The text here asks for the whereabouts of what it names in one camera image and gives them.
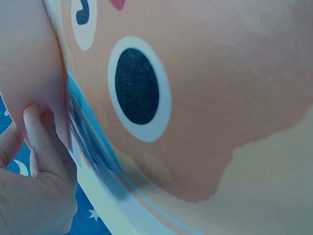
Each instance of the blue background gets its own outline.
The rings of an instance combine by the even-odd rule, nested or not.
[[[2,133],[11,122],[11,118],[5,115],[5,106],[0,97],[0,133]],[[15,160],[24,163],[30,175],[29,154],[30,151],[27,145],[24,144]],[[7,169],[16,173],[20,173],[20,169],[14,161],[9,164]],[[77,187],[75,196],[78,202],[78,212],[73,219],[72,229],[68,235],[110,235],[111,233],[102,220],[97,217],[96,211],[94,211],[93,206],[79,185]]]

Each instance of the printed cartoon character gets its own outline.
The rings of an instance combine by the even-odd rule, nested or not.
[[[283,234],[281,208],[313,214],[310,1],[62,4],[67,68],[153,205],[203,233]]]

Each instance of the crescent moon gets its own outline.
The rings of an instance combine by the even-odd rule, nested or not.
[[[24,176],[28,176],[28,169],[27,167],[25,166],[24,163],[18,161],[18,160],[14,160],[16,162],[16,164],[19,166],[20,168],[20,174],[21,175],[24,175]]]

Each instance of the pink mouth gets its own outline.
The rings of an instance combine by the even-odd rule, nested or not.
[[[118,11],[123,10],[126,0],[109,0]]]

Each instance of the hand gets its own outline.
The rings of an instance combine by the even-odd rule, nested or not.
[[[54,116],[37,104],[24,112],[32,177],[6,170],[23,138],[11,124],[0,136],[0,233],[61,235],[77,212],[76,165],[56,134]]]

